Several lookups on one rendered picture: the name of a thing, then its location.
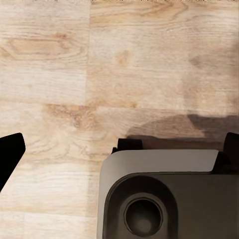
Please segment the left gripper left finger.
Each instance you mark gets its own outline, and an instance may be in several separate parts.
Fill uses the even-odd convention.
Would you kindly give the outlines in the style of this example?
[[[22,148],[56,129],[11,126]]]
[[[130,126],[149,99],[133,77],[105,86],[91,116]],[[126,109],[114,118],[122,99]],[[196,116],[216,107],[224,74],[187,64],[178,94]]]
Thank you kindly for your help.
[[[0,192],[26,151],[21,132],[0,138]]]

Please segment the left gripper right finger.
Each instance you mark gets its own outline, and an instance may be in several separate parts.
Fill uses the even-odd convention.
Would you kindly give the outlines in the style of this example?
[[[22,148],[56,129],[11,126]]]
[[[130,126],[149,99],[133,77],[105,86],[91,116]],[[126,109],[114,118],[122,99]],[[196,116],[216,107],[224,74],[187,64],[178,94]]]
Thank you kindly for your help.
[[[239,172],[239,134],[228,132],[223,150]]]

